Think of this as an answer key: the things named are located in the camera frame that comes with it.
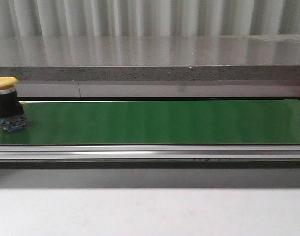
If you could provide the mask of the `yellow mushroom push button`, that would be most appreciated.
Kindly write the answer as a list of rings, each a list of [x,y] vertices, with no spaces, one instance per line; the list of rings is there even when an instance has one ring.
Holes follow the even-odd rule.
[[[6,132],[14,132],[26,126],[27,117],[15,88],[17,82],[15,77],[0,77],[0,125]]]

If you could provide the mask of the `grey stone slab shelf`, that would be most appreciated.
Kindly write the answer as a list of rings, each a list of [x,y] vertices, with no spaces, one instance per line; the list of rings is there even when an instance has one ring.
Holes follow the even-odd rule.
[[[300,35],[0,37],[29,99],[300,97]]]

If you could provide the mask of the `green conveyor belt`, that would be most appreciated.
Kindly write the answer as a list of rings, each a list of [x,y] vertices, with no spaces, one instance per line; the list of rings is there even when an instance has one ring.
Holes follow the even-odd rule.
[[[300,100],[28,103],[0,145],[300,144]]]

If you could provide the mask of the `white corrugated back panel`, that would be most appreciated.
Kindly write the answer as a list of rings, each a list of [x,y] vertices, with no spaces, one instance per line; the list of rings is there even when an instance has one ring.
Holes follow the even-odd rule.
[[[0,0],[0,37],[275,34],[300,34],[300,0]]]

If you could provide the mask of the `aluminium conveyor side rail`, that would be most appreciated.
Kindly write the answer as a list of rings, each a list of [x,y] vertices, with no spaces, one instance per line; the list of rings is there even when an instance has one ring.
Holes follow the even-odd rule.
[[[300,145],[12,145],[0,169],[300,167]]]

